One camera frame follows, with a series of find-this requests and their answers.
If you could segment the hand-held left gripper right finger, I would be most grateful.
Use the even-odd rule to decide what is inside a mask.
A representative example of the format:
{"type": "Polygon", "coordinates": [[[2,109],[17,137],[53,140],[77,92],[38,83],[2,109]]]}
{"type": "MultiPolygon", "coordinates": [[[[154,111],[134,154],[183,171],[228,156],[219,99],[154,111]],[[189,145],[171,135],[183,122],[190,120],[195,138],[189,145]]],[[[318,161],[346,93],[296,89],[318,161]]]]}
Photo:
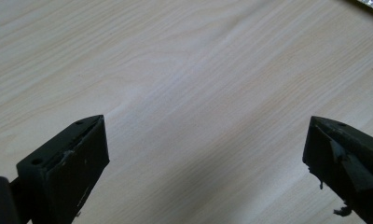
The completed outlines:
{"type": "Polygon", "coordinates": [[[345,123],[311,117],[302,161],[320,185],[344,202],[334,213],[356,213],[373,224],[373,137],[345,123]]]}

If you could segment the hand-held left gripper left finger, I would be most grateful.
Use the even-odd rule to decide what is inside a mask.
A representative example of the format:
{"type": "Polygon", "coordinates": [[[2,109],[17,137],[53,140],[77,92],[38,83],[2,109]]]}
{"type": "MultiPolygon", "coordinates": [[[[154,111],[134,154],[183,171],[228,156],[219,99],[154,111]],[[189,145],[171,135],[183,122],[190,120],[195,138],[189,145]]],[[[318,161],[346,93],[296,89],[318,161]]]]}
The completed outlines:
{"type": "Polygon", "coordinates": [[[17,164],[21,222],[71,224],[109,163],[104,116],[78,120],[17,164]]]}

